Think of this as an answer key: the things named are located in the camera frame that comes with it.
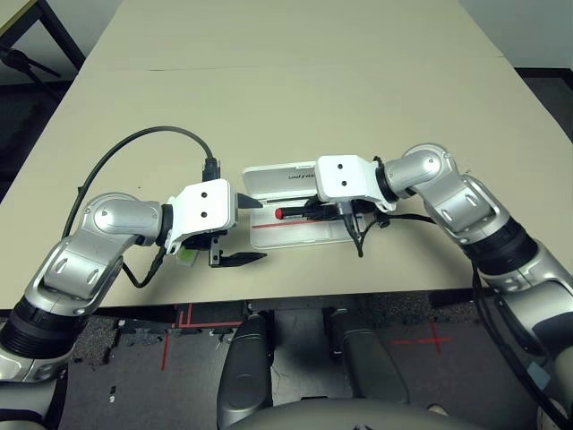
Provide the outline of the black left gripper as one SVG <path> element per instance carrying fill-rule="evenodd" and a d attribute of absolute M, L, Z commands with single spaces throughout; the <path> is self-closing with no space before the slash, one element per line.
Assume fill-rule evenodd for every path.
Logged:
<path fill-rule="evenodd" d="M 243 193 L 236 194 L 237 208 L 242 210 L 261 209 L 262 203 Z M 201 233 L 190 236 L 182 242 L 185 251 L 208 253 L 209 266 L 213 268 L 241 267 L 251 262 L 256 262 L 267 256 L 265 253 L 239 252 L 224 256 L 221 238 L 227 235 L 227 230 L 210 233 Z"/>

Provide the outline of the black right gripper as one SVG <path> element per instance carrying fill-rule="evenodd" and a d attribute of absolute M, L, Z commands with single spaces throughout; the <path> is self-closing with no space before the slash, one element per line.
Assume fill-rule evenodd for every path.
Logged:
<path fill-rule="evenodd" d="M 304 207 L 308 211 L 313 211 L 320 206 L 319 201 L 308 200 Z M 313 213 L 308 216 L 308 220 L 316 222 L 330 222 L 336 219 L 352 220 L 358 227 L 359 223 L 365 221 L 372 222 L 379 227 L 388 226 L 388 217 L 384 215 L 372 202 L 350 201 L 336 204 L 337 214 L 334 213 Z"/>

